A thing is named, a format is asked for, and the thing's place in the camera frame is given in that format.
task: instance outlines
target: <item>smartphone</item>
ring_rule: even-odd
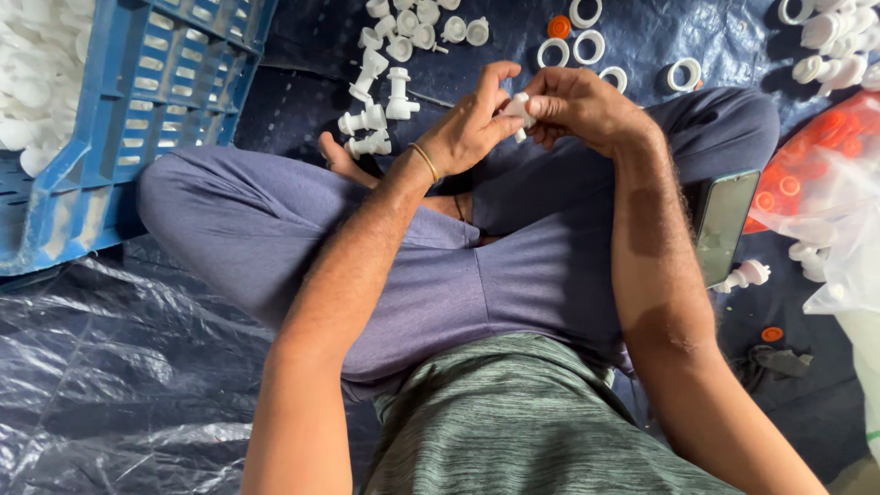
[[[730,274],[759,177],[759,171],[750,170],[715,177],[702,187],[693,225],[697,232],[697,261],[706,288],[720,284]]]

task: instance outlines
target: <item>bracelet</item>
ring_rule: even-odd
[[[434,176],[434,183],[437,184],[437,181],[440,180],[440,176],[437,175],[437,169],[434,168],[434,162],[431,161],[431,158],[429,158],[428,153],[426,153],[426,152],[422,149],[422,147],[419,146],[419,145],[416,144],[416,143],[410,143],[409,146],[408,146],[408,148],[412,148],[412,149],[418,151],[420,155],[422,155],[422,158],[425,159],[425,163],[428,164],[428,168],[431,169],[431,175]]]

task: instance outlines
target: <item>forearm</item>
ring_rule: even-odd
[[[243,493],[351,493],[342,360],[433,180],[420,159],[395,161],[306,276],[264,365]]]
[[[718,350],[665,141],[647,137],[615,156],[615,165],[612,283],[620,324],[676,452],[749,493],[823,493]]]

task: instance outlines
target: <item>blue plastic crate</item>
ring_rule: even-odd
[[[143,232],[141,170],[227,145],[277,0],[98,0],[73,139],[36,179],[0,157],[0,276]]]

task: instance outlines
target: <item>gray green t-shirt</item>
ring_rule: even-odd
[[[376,405],[368,495],[741,493],[633,426],[598,374],[544,336],[448,351]]]

